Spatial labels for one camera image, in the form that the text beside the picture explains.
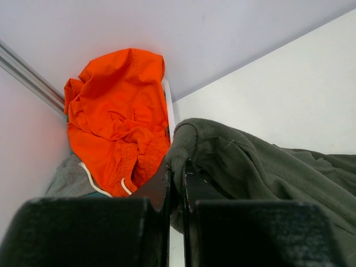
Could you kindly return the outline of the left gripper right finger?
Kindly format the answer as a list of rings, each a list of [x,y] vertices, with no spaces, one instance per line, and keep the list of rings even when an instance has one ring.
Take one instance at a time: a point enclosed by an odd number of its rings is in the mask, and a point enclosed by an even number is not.
[[[183,178],[187,266],[333,266],[329,221],[295,201],[224,198],[187,160]]]

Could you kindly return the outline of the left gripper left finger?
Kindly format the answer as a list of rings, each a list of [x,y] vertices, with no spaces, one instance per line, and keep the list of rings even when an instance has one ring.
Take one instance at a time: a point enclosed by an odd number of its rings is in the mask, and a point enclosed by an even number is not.
[[[128,197],[36,198],[13,217],[2,266],[168,266],[170,170]]]

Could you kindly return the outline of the olive green shorts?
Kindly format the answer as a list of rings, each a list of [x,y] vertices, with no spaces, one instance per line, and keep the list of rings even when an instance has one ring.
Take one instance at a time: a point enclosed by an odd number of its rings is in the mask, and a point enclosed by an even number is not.
[[[212,120],[190,118],[176,126],[166,160],[178,193],[184,164],[191,160],[224,196],[318,205],[333,223],[348,265],[355,265],[354,155],[285,149]]]

